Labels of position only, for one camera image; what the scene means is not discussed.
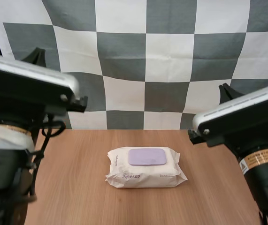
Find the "wooden tabletop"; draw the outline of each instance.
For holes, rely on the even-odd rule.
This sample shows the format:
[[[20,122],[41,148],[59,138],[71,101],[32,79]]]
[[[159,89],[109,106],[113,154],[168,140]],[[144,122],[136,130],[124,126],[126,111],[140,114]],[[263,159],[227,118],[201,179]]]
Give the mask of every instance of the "wooden tabletop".
[[[188,180],[172,188],[115,188],[107,152],[167,146]],[[258,225],[258,208],[232,153],[193,146],[187,132],[67,130],[52,138],[26,225]]]

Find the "black and white checkered cloth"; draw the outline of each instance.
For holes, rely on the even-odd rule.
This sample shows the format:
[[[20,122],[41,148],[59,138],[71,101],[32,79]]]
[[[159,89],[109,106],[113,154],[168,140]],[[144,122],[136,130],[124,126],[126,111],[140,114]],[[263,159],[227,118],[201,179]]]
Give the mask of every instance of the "black and white checkered cloth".
[[[73,74],[72,128],[185,129],[218,85],[268,86],[268,0],[0,0],[0,48]]]

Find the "orange label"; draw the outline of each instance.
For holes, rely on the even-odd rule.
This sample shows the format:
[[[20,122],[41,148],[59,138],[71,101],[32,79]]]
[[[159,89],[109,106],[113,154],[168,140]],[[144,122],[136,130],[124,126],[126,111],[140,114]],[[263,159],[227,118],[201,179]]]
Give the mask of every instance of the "orange label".
[[[244,158],[245,164],[248,169],[252,169],[255,166],[268,163],[268,149],[259,150]]]

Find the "gray square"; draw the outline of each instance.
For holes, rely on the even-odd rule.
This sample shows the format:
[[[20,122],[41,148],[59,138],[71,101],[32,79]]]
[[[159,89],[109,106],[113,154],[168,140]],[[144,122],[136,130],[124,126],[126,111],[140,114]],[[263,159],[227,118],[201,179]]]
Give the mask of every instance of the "gray square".
[[[195,34],[191,81],[231,79],[245,33]]]
[[[146,34],[97,32],[97,49],[103,76],[144,81],[145,43]]]
[[[88,97],[86,111],[105,111],[106,96],[103,76],[88,73],[70,73],[79,82],[80,95]]]
[[[68,30],[96,31],[94,0],[42,0],[53,25]]]
[[[268,31],[268,0],[251,0],[247,32]]]
[[[146,32],[193,34],[196,0],[147,0]]]
[[[107,111],[108,129],[143,130],[144,112]]]
[[[195,114],[183,113],[182,118],[181,118],[180,130],[193,128],[192,120],[193,120],[194,116],[195,116]]]
[[[145,111],[182,113],[189,82],[146,82]]]
[[[4,23],[16,60],[22,60],[36,47],[45,49],[46,67],[60,71],[54,27],[51,25]]]
[[[267,86],[268,79],[235,79],[231,81],[230,85],[230,87],[242,94],[248,94]]]

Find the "screw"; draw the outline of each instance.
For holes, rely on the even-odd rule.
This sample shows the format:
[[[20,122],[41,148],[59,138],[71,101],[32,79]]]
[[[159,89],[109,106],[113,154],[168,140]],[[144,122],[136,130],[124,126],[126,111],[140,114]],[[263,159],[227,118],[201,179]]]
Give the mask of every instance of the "screw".
[[[205,134],[205,135],[208,135],[209,133],[210,133],[209,129],[205,129],[204,132],[203,132],[203,134]]]
[[[67,102],[68,101],[68,98],[66,95],[60,95],[60,98],[63,102]]]

